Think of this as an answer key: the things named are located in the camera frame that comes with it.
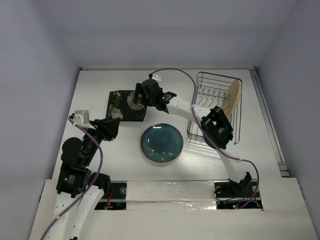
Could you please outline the blue round plate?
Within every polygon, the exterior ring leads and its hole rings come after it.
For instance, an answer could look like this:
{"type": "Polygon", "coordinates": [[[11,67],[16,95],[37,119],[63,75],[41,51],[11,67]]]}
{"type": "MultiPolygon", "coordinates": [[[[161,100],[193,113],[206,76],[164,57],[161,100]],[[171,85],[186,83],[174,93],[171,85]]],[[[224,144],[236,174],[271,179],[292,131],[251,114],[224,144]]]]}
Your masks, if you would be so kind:
{"type": "Polygon", "coordinates": [[[184,147],[181,132],[167,123],[148,127],[141,136],[140,147],[152,162],[166,164],[178,158],[184,147]]]}

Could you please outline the cream bird round plate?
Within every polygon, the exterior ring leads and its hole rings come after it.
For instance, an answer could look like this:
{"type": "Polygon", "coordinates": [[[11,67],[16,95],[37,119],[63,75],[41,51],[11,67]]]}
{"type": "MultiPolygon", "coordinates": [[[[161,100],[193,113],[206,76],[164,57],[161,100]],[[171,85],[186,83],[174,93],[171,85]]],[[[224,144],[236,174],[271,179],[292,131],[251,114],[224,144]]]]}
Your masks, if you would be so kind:
{"type": "Polygon", "coordinates": [[[242,96],[242,83],[236,79],[229,87],[225,99],[223,101],[223,112],[226,116],[230,116],[237,108],[242,96]]]}

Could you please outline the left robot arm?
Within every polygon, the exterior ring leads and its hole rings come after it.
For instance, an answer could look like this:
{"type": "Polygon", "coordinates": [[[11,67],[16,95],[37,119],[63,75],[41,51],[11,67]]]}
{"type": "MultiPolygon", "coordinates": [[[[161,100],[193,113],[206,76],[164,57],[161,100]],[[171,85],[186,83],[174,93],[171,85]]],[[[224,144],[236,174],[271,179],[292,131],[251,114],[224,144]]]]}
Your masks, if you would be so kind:
{"type": "Polygon", "coordinates": [[[84,136],[70,137],[62,145],[54,219],[43,240],[78,240],[89,214],[111,191],[110,176],[101,173],[103,161],[99,161],[96,172],[89,165],[97,152],[103,152],[101,142],[117,137],[120,118],[90,121],[72,114],[68,119],[84,136]]]}

